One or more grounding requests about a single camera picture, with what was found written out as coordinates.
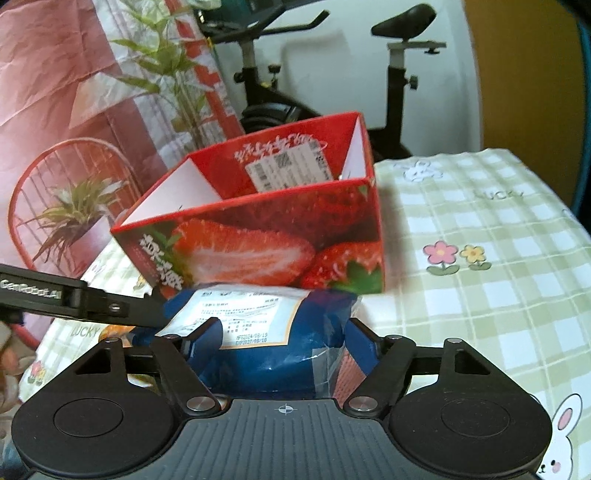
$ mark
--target green checkered tablecloth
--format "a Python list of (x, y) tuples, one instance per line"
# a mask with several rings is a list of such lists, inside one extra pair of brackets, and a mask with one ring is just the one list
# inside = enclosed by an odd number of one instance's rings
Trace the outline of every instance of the green checkered tablecloth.
[[(380, 335), (399, 333), (419, 345), (468, 341), (554, 418), (540, 477), (591, 479), (589, 235), (504, 150), (385, 161), (376, 177), (386, 252), (397, 263), (391, 271), (400, 269), (401, 241), (406, 280), (365, 296), (358, 316)], [(84, 278), (142, 296), (149, 287), (138, 288), (138, 277), (113, 241)], [(97, 343), (105, 326), (92, 327), (53, 322), (37, 366), (21, 381), (23, 400)]]
[[(122, 295), (143, 297), (144, 293), (151, 291), (114, 240), (100, 253), (82, 280), (91, 287)], [(55, 319), (37, 349), (37, 361), (22, 376), (21, 400), (31, 398), (49, 380), (94, 347), (105, 327), (107, 325), (103, 323)]]

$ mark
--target plastic sheet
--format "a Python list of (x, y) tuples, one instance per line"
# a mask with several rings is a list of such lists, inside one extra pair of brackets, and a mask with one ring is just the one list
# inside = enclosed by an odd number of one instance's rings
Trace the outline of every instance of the plastic sheet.
[[(220, 298), (228, 299), (223, 312)], [(245, 304), (256, 308), (257, 302), (272, 307), (266, 312), (244, 311)], [(224, 326), (222, 347), (200, 373), (213, 393), (238, 398), (327, 398), (335, 390), (345, 351), (344, 328), (356, 303), (356, 295), (330, 290), (255, 286), (185, 290), (165, 305), (171, 323), (158, 335), (186, 335), (209, 318), (206, 306), (210, 306), (221, 312), (216, 316)], [(146, 345), (156, 332), (135, 329), (132, 334), (134, 345)], [(282, 335), (284, 341), (277, 341)], [(198, 355), (191, 355), (190, 365), (198, 363)]]

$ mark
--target red chair illustration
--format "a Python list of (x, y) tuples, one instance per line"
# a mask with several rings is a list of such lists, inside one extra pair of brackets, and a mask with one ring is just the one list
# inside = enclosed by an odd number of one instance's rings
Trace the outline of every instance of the red chair illustration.
[[(96, 206), (102, 211), (99, 219), (101, 224), (88, 224), (92, 231), (98, 231), (100, 227), (98, 233), (88, 232), (94, 237), (99, 235), (99, 238), (87, 245), (88, 241), (83, 242), (82, 238), (64, 240), (60, 237), (55, 248), (42, 249), (56, 228), (54, 225), (52, 231), (47, 227), (46, 219), (39, 217), (47, 209), (60, 205), (56, 192), (72, 192), (73, 186), (87, 182), (87, 190), (79, 189), (79, 193), (94, 192), (95, 197), (91, 198), (89, 193), (88, 198), (76, 197), (71, 200), (73, 203), (91, 202), (97, 198), (96, 189), (93, 188), (103, 181), (112, 187), (108, 189), (109, 195), (101, 197), (109, 201)], [(110, 238), (108, 230), (115, 219), (125, 213), (139, 197), (138, 182), (129, 161), (112, 144), (96, 138), (66, 140), (39, 155), (18, 180), (8, 208), (10, 235), (27, 268), (78, 278), (106, 245)]]

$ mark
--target bike handlebar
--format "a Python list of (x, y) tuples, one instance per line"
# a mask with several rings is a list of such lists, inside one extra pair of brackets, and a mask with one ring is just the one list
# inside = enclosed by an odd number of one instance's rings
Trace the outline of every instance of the bike handlebar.
[(241, 30), (236, 30), (234, 32), (229, 33), (222, 33), (219, 35), (214, 35), (210, 37), (212, 43), (231, 43), (235, 41), (243, 40), (244, 38), (253, 39), (260, 37), (262, 31), (265, 30), (269, 25), (271, 25), (275, 20), (277, 20), (282, 14), (285, 12), (285, 5), (280, 5), (275, 7), (269, 15), (265, 18), (262, 18), (255, 24), (251, 25), (250, 27), (243, 28)]
[(265, 30), (269, 25), (271, 25), (275, 20), (277, 20), (282, 14), (285, 12), (285, 5), (280, 5), (275, 7), (269, 15), (265, 18), (262, 18), (257, 23), (251, 25), (250, 27), (240, 28), (231, 32), (227, 33), (220, 33), (218, 35), (211, 35), (209, 38), (212, 43), (231, 43), (241, 40), (256, 40), (257, 38), (263, 35), (275, 35), (278, 33), (288, 33), (288, 32), (299, 32), (305, 30), (312, 30), (320, 25), (324, 20), (328, 18), (330, 12), (328, 10), (322, 10), (318, 14), (318, 16), (312, 20), (308, 24), (300, 24), (300, 25), (291, 25), (289, 27), (278, 27), (278, 28), (269, 28)]
[(290, 25), (289, 27), (268, 28), (267, 30), (263, 30), (261, 35), (275, 35), (278, 33), (301, 32), (305, 30), (312, 30), (313, 28), (318, 27), (318, 25), (320, 25), (324, 20), (326, 20), (329, 15), (330, 12), (328, 10), (322, 10), (322, 12), (320, 12), (318, 16), (310, 23)]

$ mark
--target potted plant illustration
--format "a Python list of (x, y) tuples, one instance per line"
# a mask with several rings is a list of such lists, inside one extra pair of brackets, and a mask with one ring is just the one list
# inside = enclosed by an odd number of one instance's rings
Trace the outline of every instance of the potted plant illustration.
[(136, 21), (142, 33), (142, 43), (128, 38), (116, 38), (112, 43), (126, 47), (130, 60), (141, 71), (141, 76), (120, 75), (120, 82), (142, 90), (140, 95), (159, 95), (171, 106), (175, 117), (171, 121), (177, 133), (189, 134), (193, 145), (188, 150), (206, 146), (199, 127), (202, 110), (207, 105), (205, 91), (212, 88), (199, 84), (193, 69), (199, 64), (187, 55), (185, 43), (190, 39), (175, 38), (175, 19), (191, 14), (190, 7), (170, 12), (162, 0), (152, 0), (134, 5), (130, 0), (120, 0), (126, 12)]
[(125, 184), (125, 181), (89, 178), (66, 188), (50, 189), (56, 204), (29, 220), (37, 220), (47, 232), (47, 239), (33, 261), (45, 256), (44, 262), (47, 262), (53, 255), (56, 265), (65, 260), (71, 273), (81, 273), (82, 266), (73, 268), (65, 253), (70, 251), (76, 264), (82, 259), (88, 259), (89, 264), (105, 247), (111, 238), (109, 220), (113, 220), (109, 206), (116, 201), (115, 193)]

